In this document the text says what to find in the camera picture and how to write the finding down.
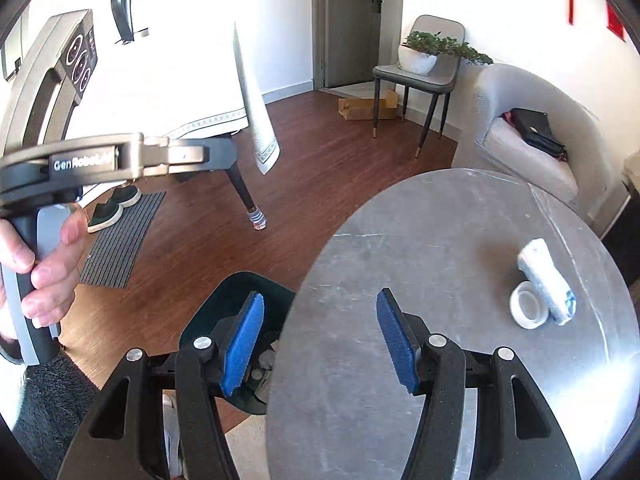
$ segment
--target striped mat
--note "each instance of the striped mat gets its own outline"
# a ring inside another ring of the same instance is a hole
[[[146,232],[165,192],[143,195],[121,218],[100,231],[80,273],[80,283],[125,288]]]

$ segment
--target white sneaker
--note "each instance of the white sneaker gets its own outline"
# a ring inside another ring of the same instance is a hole
[[[162,421],[164,423],[164,448],[169,465],[169,478],[182,476],[182,459],[178,455],[180,446],[180,428],[175,393],[162,394]]]

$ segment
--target red banner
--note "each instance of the red banner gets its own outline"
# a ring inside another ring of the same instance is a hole
[[[574,24],[574,16],[575,16],[574,0],[569,0],[569,25]]]
[[[609,4],[607,4],[607,13],[609,15],[609,27],[607,28],[622,41],[625,41],[625,26],[622,25],[616,11]]]

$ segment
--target green plant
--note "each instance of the green plant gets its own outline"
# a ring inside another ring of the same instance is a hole
[[[448,56],[463,57],[469,63],[474,65],[491,65],[494,60],[487,54],[478,52],[465,41],[458,43],[455,38],[442,38],[441,32],[431,34],[430,32],[418,32],[417,30],[409,34],[402,46],[408,47],[416,52],[430,54],[430,56],[439,56],[445,54]]]

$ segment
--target chair leg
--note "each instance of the chair leg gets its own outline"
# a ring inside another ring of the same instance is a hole
[[[431,121],[433,121],[433,114],[436,111],[436,105],[438,104],[438,98],[440,94],[433,94],[431,97],[431,105],[429,106],[429,113],[427,114],[427,120],[424,123],[424,128],[422,129],[422,135],[420,136],[420,143],[418,144],[418,149],[415,150],[415,158],[420,156],[420,150],[422,149],[422,145],[424,144],[425,139],[427,138],[427,134],[429,133],[429,128],[431,127]]]
[[[380,78],[375,78],[375,91],[373,94],[373,138],[376,138],[376,131],[378,129],[378,113],[380,111]]]
[[[444,131],[444,125],[447,122],[447,113],[449,111],[449,101],[451,99],[451,92],[449,92],[447,94],[447,96],[444,98],[444,109],[442,110],[442,121],[440,122],[440,135],[438,136],[439,139],[442,138],[442,133]]]
[[[404,123],[404,117],[406,115],[406,106],[409,104],[409,87],[404,87],[404,100],[402,101],[402,122]]]
[[[225,173],[242,199],[242,202],[246,207],[246,212],[249,215],[249,220],[254,224],[254,229],[259,231],[267,227],[266,218],[262,214],[262,211],[256,207],[254,199],[251,198],[249,190],[246,188],[246,184],[244,183],[242,175],[240,174],[240,169],[238,168],[238,163],[236,162],[231,168],[225,170]]]

